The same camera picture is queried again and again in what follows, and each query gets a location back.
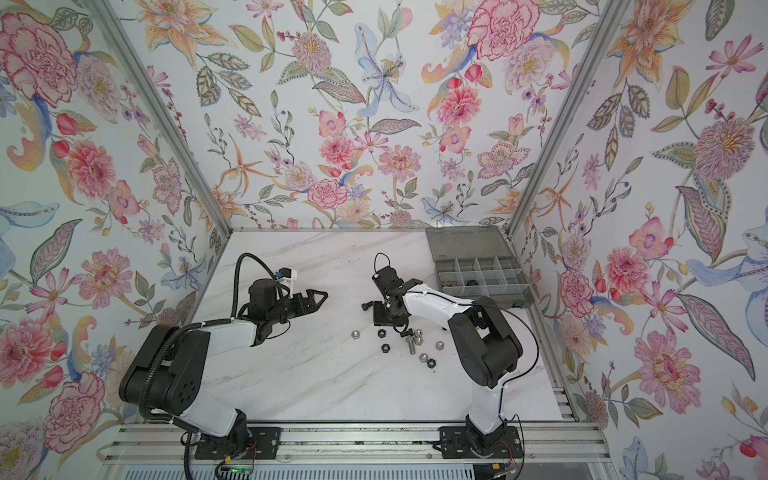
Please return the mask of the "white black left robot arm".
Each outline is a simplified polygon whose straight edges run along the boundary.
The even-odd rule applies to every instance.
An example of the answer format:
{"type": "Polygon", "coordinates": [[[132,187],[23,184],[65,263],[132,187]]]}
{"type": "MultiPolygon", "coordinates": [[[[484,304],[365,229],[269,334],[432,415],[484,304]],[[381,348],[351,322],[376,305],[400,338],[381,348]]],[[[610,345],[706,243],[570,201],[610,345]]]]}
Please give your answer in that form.
{"type": "Polygon", "coordinates": [[[279,280],[259,279],[249,301],[226,318],[185,326],[155,326],[121,379],[120,400],[138,408],[149,423],[170,423],[214,438],[241,435],[245,414],[207,392],[207,360],[262,345],[273,327],[317,312],[325,291],[293,293],[279,280]]]}

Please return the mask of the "silver bolt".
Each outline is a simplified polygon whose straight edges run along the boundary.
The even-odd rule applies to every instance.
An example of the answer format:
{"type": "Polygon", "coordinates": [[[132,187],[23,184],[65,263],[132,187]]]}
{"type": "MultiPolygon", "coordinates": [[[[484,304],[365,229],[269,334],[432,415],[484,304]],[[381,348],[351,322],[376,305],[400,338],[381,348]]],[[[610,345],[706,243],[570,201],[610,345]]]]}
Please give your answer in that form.
{"type": "Polygon", "coordinates": [[[415,345],[414,338],[412,336],[407,336],[406,337],[406,343],[408,345],[409,353],[411,355],[415,355],[416,354],[416,345],[415,345]]]}

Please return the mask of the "grey plastic organizer box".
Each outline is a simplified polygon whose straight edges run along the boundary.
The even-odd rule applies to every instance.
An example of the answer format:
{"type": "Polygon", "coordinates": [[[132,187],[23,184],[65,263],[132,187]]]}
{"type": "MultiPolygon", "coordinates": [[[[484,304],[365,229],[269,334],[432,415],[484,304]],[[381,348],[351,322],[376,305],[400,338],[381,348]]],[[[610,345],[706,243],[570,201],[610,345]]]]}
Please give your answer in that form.
{"type": "Polygon", "coordinates": [[[495,226],[425,230],[438,289],[455,297],[489,297],[502,308],[533,303],[530,283],[518,258],[495,226]]]}

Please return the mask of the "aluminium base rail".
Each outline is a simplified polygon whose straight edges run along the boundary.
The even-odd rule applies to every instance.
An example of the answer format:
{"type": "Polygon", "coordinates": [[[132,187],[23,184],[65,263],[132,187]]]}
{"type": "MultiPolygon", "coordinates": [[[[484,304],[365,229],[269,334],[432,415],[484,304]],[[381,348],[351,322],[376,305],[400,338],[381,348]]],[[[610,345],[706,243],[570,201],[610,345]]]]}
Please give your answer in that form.
{"type": "MultiPolygon", "coordinates": [[[[443,422],[251,422],[259,432],[277,428],[273,439],[257,438],[260,451],[275,450],[273,459],[258,465],[301,464],[436,464],[449,460],[437,450],[442,445],[443,422]]],[[[604,435],[589,423],[524,422],[520,439],[510,447],[525,452],[524,463],[609,463],[604,435]]],[[[121,427],[112,442],[96,456],[104,465],[177,464],[182,461],[181,431],[172,425],[121,427]]]]}

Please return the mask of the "aluminium corner post left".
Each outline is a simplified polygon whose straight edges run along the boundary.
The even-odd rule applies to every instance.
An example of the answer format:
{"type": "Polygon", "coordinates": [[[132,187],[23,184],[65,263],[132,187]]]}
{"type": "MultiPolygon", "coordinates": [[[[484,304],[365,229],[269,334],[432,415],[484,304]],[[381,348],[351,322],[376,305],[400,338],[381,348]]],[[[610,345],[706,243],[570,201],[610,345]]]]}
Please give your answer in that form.
{"type": "Polygon", "coordinates": [[[110,3],[108,1],[86,0],[85,7],[102,30],[109,46],[115,51],[114,55],[125,68],[127,77],[132,81],[141,98],[146,102],[153,123],[163,138],[169,143],[176,159],[180,162],[184,173],[190,180],[191,186],[199,194],[199,199],[206,209],[209,219],[215,227],[223,232],[224,239],[228,241],[233,233],[233,228],[216,201],[213,190],[207,185],[183,135],[165,107],[163,96],[152,82],[144,63],[141,61],[133,43],[120,24],[110,3]]]}

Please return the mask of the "aluminium corner post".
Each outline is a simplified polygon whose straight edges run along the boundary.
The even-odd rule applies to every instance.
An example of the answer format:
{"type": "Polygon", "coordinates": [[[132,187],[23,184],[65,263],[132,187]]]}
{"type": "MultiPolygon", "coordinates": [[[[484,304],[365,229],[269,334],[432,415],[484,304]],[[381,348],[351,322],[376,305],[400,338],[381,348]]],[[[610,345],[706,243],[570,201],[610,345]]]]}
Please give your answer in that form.
{"type": "Polygon", "coordinates": [[[176,159],[180,162],[184,173],[190,180],[191,186],[199,194],[199,199],[206,209],[209,219],[215,227],[223,232],[224,239],[228,241],[233,233],[233,228],[216,201],[213,190],[207,185],[183,135],[165,107],[163,96],[152,82],[144,63],[141,61],[133,43],[120,24],[110,3],[108,1],[86,0],[85,7],[102,30],[109,46],[115,51],[114,55],[125,68],[127,77],[132,81],[141,98],[146,102],[153,123],[163,138],[169,143],[176,159]]]}
{"type": "Polygon", "coordinates": [[[512,239],[520,230],[527,212],[531,208],[543,178],[552,163],[557,150],[571,128],[575,115],[587,96],[589,85],[602,62],[609,43],[619,31],[623,16],[630,1],[606,1],[605,9],[596,22],[596,30],[589,41],[580,62],[580,71],[575,76],[571,88],[560,110],[553,117],[551,133],[548,135],[534,168],[523,189],[523,195],[509,225],[509,238],[512,239]]]}

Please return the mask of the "aluminium corner post right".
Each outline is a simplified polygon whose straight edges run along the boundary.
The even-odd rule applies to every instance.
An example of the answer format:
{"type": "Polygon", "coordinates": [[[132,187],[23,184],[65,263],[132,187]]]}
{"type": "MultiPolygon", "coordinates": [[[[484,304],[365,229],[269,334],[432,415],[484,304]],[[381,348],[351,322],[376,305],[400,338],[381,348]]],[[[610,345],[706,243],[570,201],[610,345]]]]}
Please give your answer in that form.
{"type": "Polygon", "coordinates": [[[543,178],[552,163],[557,150],[571,128],[575,115],[587,96],[589,85],[602,62],[609,43],[619,31],[623,16],[630,1],[606,1],[605,9],[596,22],[596,30],[589,41],[580,62],[580,71],[575,76],[571,88],[560,110],[553,117],[551,133],[548,135],[534,168],[523,189],[523,195],[509,225],[509,238],[512,239],[520,230],[527,212],[531,208],[543,178]]]}

